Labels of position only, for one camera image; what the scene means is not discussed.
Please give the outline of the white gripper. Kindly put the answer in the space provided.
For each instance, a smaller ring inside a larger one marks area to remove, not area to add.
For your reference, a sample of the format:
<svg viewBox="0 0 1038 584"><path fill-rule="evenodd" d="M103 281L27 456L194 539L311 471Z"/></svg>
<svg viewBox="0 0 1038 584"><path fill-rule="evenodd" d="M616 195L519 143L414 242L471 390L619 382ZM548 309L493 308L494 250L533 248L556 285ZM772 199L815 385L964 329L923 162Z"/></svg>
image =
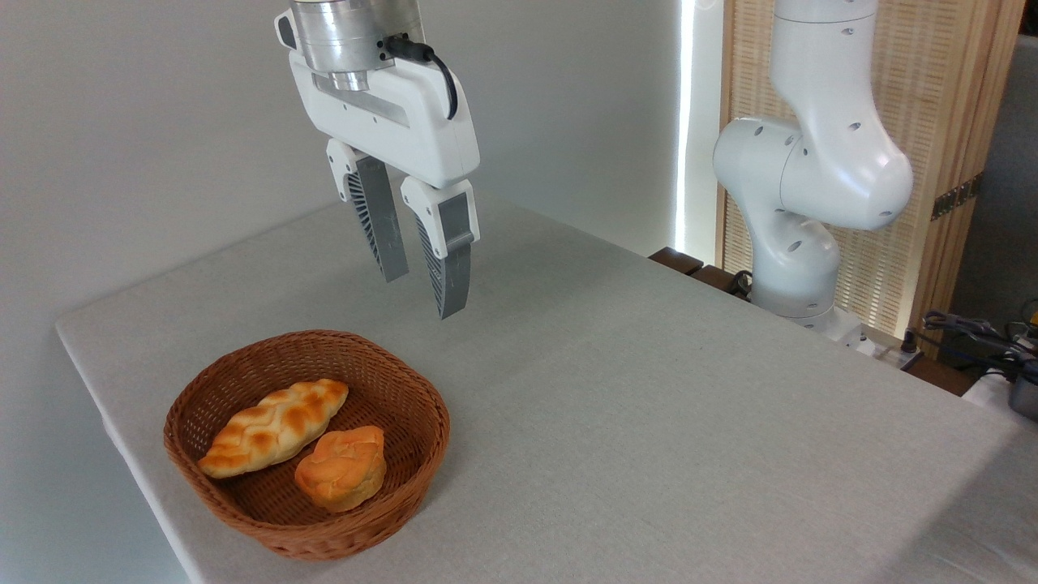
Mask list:
<svg viewBox="0 0 1038 584"><path fill-rule="evenodd" d="M327 144L333 180L385 281L409 272L387 163L412 176L401 182L401 196L418 223L439 318L463 310L471 245L481 239L474 189L463 178L477 170L481 155L460 81L453 82L457 112L449 118L444 74L434 64L397 60L370 71L368 89L353 92L335 89L296 49L289 63L315 128L333 137Z"/></svg>

